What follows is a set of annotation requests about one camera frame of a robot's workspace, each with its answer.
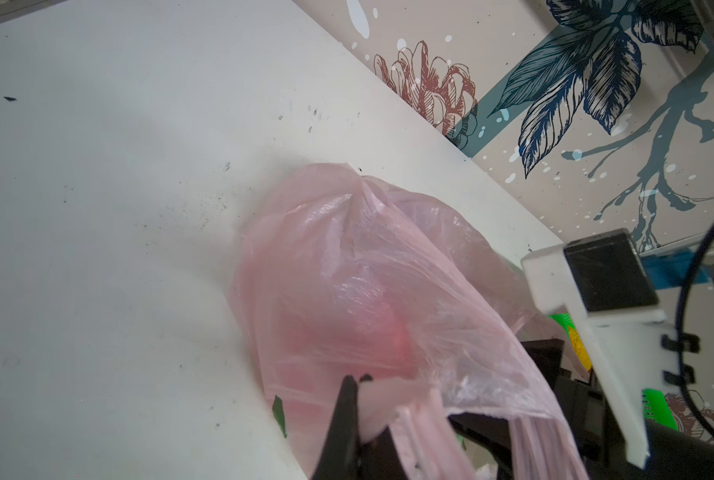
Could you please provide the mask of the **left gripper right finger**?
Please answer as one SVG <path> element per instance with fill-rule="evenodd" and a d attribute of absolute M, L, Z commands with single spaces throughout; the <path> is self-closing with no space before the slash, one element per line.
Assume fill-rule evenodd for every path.
<path fill-rule="evenodd" d="M 359 478 L 362 480 L 407 480 L 389 428 L 359 450 Z"/>

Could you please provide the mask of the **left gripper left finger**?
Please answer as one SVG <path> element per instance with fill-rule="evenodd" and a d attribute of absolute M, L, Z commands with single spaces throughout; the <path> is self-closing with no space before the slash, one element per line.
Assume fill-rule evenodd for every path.
<path fill-rule="evenodd" d="M 353 376 L 343 379 L 313 480 L 359 478 L 358 389 Z"/>

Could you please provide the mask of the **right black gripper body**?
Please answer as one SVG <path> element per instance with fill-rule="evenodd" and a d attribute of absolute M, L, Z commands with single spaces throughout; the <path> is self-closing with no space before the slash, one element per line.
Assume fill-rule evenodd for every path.
<path fill-rule="evenodd" d="M 591 479 L 714 479 L 714 444 L 679 433 L 656 421 L 656 402 L 645 401 L 645 427 L 650 457 L 642 469 L 625 459 L 624 439 L 619 424 L 598 382 L 570 378 L 560 367 L 559 339 L 524 342 L 522 346 L 553 388 L 569 423 L 581 460 Z M 511 438 L 508 424 L 493 413 L 475 411 L 482 392 L 467 380 L 453 390 L 449 401 L 457 414 L 450 416 L 454 431 L 488 450 L 494 457 L 497 479 L 513 477 Z"/>

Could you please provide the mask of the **green plastic basket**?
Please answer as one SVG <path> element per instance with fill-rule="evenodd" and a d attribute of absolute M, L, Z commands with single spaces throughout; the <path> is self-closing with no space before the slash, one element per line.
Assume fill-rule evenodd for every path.
<path fill-rule="evenodd" d="M 558 323 L 568 336 L 568 330 L 575 328 L 571 316 L 566 313 L 553 314 L 550 318 Z M 658 390 L 645 389 L 642 393 L 643 414 L 646 420 L 677 430 L 678 426 L 666 402 L 664 394 Z"/>

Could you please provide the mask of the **yellow lemon fruit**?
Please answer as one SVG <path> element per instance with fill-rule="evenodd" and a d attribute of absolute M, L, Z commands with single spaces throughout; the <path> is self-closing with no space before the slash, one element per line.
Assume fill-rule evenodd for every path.
<path fill-rule="evenodd" d="M 591 363 L 588 353 L 583 345 L 580 335 L 574 328 L 570 328 L 568 330 L 568 336 L 569 336 L 573 351 L 576 354 L 576 356 L 578 357 L 582 366 L 584 367 L 584 369 L 586 371 L 590 371 L 592 369 L 592 363 Z"/>

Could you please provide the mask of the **pink plastic bag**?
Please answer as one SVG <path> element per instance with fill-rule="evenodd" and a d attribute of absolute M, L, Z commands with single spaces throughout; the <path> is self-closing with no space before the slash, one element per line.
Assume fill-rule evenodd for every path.
<path fill-rule="evenodd" d="M 518 479 L 583 479 L 523 340 L 559 338 L 525 278 L 456 210 L 340 164 L 285 179 L 247 230 L 229 303 L 306 474 L 346 377 L 359 435 L 389 430 L 415 478 L 471 479 L 452 414 L 504 419 Z"/>

